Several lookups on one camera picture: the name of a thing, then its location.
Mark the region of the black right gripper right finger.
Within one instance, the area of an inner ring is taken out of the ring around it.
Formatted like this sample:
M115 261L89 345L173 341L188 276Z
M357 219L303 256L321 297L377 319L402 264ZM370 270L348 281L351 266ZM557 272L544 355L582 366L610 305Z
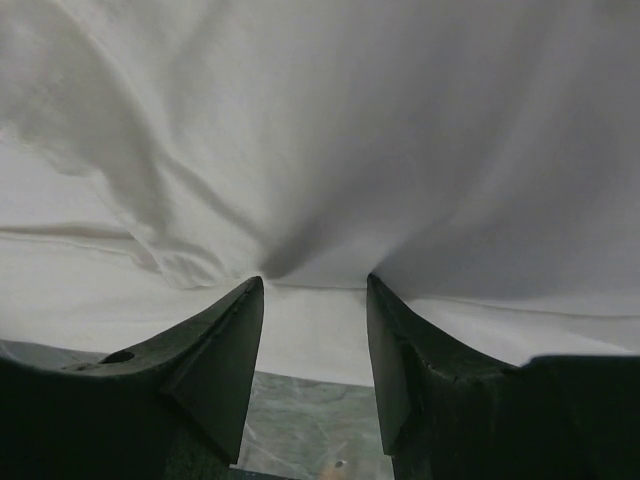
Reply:
M635 479L639 360L512 366L414 313L369 276L367 334L383 450L398 479Z

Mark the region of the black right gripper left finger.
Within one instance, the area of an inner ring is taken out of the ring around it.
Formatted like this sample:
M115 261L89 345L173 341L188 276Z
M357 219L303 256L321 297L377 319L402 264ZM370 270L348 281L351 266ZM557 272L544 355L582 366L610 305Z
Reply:
M253 277L95 363L1 362L5 479L224 479L239 458L264 313Z

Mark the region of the cream white t-shirt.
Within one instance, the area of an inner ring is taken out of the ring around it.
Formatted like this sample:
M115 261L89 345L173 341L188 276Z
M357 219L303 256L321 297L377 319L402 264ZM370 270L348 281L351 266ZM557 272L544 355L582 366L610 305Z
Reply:
M4 339L259 275L259 369L367 385L372 273L510 363L638 353L637 2L2 3Z

